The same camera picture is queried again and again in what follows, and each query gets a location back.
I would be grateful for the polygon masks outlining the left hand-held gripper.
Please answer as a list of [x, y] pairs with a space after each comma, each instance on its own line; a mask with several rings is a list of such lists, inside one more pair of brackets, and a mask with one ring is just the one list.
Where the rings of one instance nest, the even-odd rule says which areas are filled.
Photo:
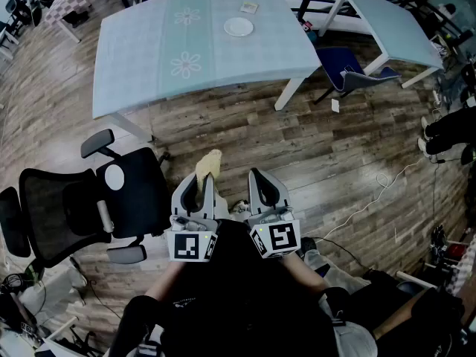
[[215, 220], [215, 186], [212, 173], [204, 180], [203, 201], [197, 202], [198, 180], [191, 173], [172, 194], [171, 228], [167, 244], [171, 261], [210, 261], [217, 241]]

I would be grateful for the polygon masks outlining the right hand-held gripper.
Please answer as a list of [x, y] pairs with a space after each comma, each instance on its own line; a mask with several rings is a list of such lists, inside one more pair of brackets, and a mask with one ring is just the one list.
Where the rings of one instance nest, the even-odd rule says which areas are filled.
[[248, 174], [251, 215], [248, 232], [263, 258], [283, 257], [300, 248], [300, 222], [290, 207], [286, 186], [271, 173], [252, 168]]

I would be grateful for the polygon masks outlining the white plate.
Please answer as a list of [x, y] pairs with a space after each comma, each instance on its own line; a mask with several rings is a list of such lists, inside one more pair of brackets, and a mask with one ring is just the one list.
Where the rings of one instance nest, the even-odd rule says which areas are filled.
[[251, 21], [242, 17], [233, 17], [228, 19], [223, 26], [225, 32], [233, 37], [244, 37], [251, 34], [254, 25]]

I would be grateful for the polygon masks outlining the person's right forearm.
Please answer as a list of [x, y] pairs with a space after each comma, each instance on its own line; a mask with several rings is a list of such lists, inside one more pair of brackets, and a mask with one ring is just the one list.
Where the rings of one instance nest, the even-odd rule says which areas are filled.
[[306, 287], [309, 291], [319, 293], [329, 288], [327, 282], [305, 264], [296, 253], [284, 256], [281, 259], [281, 264], [300, 285]]

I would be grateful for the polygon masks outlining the person's left forearm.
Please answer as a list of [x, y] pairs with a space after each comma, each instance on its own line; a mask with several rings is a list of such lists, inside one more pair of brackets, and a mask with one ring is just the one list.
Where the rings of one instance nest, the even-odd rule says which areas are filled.
[[145, 295], [158, 301], [164, 301], [185, 266], [186, 262], [170, 261], [163, 273], [146, 291]]

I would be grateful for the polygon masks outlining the white round disc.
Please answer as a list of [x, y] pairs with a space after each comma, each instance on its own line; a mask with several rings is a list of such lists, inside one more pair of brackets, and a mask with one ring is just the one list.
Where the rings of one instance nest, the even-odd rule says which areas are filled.
[[125, 175], [121, 167], [110, 164], [105, 170], [104, 179], [109, 189], [118, 191], [124, 186]]

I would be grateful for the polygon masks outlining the white cylindrical stick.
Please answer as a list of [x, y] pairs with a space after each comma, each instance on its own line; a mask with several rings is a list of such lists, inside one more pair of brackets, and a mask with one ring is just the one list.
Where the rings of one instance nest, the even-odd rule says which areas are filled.
[[109, 215], [109, 211], [106, 205], [106, 202], [104, 200], [100, 200], [97, 202], [97, 209], [100, 214], [100, 219], [101, 222], [103, 223], [103, 230], [106, 233], [112, 233], [114, 230], [114, 224], [111, 220], [111, 217]]

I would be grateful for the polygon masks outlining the person's black shirt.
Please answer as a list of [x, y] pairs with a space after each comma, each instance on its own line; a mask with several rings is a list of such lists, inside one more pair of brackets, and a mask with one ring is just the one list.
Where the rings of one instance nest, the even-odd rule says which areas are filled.
[[347, 321], [370, 332], [377, 357], [442, 357], [454, 346], [461, 299], [436, 289], [409, 297], [389, 277], [314, 293], [281, 258], [263, 259], [244, 224], [220, 221], [209, 262], [186, 262], [164, 301], [131, 299], [109, 357], [143, 357], [157, 327], [156, 357], [339, 357], [333, 324]]

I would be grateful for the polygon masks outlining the black office chair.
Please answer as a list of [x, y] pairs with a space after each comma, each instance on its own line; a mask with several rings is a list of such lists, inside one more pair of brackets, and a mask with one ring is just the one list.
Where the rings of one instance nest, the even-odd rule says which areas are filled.
[[[128, 246], [109, 248], [111, 262], [134, 264], [144, 261], [145, 235], [160, 236], [170, 227], [171, 197], [161, 170], [168, 152], [160, 157], [148, 147], [125, 155], [109, 149], [115, 137], [102, 130], [85, 142], [82, 158], [100, 153], [111, 161], [96, 170], [80, 173], [51, 173], [27, 168], [17, 188], [0, 192], [0, 228], [7, 250], [17, 257], [35, 256], [43, 268], [52, 268], [86, 246], [133, 238]], [[124, 172], [124, 186], [114, 191], [105, 183], [110, 164]], [[106, 202], [114, 224], [112, 233], [103, 230], [97, 202]]]

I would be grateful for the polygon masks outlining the blue chair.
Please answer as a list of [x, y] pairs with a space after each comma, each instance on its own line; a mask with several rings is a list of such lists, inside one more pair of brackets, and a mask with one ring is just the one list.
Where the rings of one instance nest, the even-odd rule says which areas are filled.
[[[377, 86], [401, 77], [401, 74], [390, 67], [384, 67], [377, 77], [366, 75], [349, 48], [318, 48], [316, 53], [332, 86], [314, 102], [315, 105], [334, 91], [340, 93], [341, 97], [346, 97], [354, 90]], [[358, 73], [343, 75], [342, 71], [347, 65], [351, 65], [355, 70], [358, 70]]]

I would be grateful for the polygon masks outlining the light blue flowered tablecloth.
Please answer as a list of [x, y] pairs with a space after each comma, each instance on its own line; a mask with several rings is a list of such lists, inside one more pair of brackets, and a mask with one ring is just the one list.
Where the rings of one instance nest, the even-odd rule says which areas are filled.
[[[255, 14], [242, 3], [258, 4]], [[223, 26], [251, 21], [244, 37]], [[320, 65], [285, 0], [149, 0], [106, 17], [94, 67], [92, 115], [237, 83], [309, 77]]]

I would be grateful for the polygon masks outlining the grey waist bag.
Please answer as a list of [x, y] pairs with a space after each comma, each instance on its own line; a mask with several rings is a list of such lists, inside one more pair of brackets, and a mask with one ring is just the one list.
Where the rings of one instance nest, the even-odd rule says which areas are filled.
[[339, 357], [377, 357], [375, 338], [364, 327], [353, 322], [333, 324]]

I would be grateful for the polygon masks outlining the white table with blue top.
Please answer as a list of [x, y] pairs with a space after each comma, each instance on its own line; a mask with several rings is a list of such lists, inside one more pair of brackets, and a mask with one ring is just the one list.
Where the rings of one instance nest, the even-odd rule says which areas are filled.
[[319, 28], [323, 36], [344, 2], [350, 3], [366, 24], [382, 54], [371, 62], [364, 73], [369, 75], [389, 60], [424, 65], [427, 69], [404, 82], [406, 89], [443, 69], [443, 61], [411, 13], [385, 0], [335, 0], [326, 20]]

